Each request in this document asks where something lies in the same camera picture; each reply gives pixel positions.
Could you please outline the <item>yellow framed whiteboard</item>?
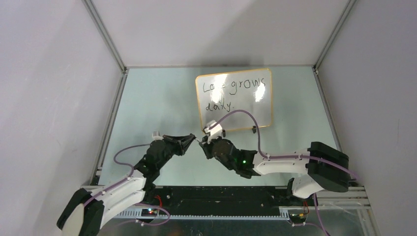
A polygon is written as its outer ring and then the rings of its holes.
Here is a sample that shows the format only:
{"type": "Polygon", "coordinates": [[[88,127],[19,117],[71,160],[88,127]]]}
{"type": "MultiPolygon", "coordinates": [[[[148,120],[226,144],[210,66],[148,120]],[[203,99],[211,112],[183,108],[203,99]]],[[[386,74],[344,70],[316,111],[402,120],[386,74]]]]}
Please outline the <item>yellow framed whiteboard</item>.
{"type": "Polygon", "coordinates": [[[273,122],[272,71],[248,69],[195,79],[200,124],[221,122],[226,131],[268,127],[273,122]]]}

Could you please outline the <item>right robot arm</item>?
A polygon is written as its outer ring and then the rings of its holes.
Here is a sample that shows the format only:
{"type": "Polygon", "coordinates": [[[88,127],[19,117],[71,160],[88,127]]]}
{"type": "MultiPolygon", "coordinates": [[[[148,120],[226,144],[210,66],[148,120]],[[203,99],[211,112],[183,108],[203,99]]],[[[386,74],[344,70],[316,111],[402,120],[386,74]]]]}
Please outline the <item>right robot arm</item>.
{"type": "Polygon", "coordinates": [[[288,203],[294,206],[322,190],[337,193],[349,190],[348,156],[321,142],[312,142],[305,150],[278,156],[238,149],[230,140],[221,137],[205,137],[199,145],[207,159],[215,158],[226,169],[244,178],[296,174],[297,177],[288,182],[286,192],[288,203]]]}

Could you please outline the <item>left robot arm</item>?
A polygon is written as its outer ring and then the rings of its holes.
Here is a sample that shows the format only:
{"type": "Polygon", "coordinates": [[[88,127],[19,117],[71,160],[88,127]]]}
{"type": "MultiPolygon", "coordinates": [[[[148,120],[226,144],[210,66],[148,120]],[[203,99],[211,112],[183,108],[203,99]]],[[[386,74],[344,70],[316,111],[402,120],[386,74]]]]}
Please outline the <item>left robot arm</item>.
{"type": "Polygon", "coordinates": [[[183,156],[195,135],[153,134],[144,156],[120,180],[94,190],[78,189],[69,200],[56,226],[64,236],[96,236],[113,217],[134,204],[155,200],[154,181],[173,156],[183,156]]]}

